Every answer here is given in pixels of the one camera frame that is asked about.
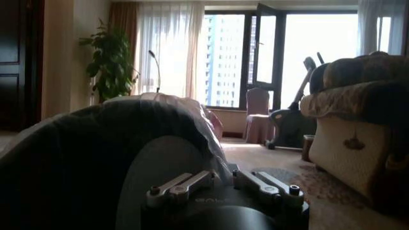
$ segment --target microphone stand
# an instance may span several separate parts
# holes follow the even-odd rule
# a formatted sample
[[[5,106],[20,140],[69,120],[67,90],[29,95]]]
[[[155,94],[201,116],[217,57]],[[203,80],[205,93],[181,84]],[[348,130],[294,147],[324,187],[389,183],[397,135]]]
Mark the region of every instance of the microphone stand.
[[[157,66],[157,88],[156,88],[156,92],[159,92],[159,90],[160,90],[160,69],[159,69],[159,62],[157,62],[156,55],[152,52],[152,50],[149,50],[149,55],[151,55],[151,57],[153,57],[155,62],[156,62],[156,66]]]

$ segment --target carpet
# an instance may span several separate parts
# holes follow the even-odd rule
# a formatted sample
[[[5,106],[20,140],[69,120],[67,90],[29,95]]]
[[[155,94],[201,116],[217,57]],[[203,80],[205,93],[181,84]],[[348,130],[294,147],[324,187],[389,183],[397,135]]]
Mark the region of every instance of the carpet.
[[[408,230],[409,224],[376,212],[365,198],[330,174],[301,160],[301,153],[268,150],[240,139],[221,141],[227,160],[241,170],[265,171],[288,185],[297,184],[310,204],[310,230]]]

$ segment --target open window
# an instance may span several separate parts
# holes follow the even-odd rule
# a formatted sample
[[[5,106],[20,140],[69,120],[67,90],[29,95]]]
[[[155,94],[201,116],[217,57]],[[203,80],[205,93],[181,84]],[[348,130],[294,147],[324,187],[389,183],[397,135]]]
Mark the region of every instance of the open window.
[[[284,56],[285,14],[266,5],[257,5],[256,36],[252,67],[253,87],[274,92],[273,109],[280,108],[280,93]]]

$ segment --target white cloth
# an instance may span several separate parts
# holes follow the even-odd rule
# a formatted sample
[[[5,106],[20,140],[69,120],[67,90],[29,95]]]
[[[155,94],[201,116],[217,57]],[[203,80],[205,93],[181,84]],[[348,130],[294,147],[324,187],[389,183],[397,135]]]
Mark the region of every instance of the white cloth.
[[[195,98],[199,34],[205,14],[203,2],[144,2],[140,7],[141,42],[139,93],[160,92]]]
[[[406,4],[406,0],[360,0],[358,55],[377,50],[401,55]]]

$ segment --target upholstered sofa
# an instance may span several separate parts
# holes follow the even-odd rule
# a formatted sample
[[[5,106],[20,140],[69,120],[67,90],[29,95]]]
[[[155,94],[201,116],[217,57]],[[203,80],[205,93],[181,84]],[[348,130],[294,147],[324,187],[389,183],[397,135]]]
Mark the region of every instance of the upholstered sofa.
[[[310,84],[300,106],[317,119],[312,162],[378,210],[398,210],[409,204],[409,58],[340,59]]]

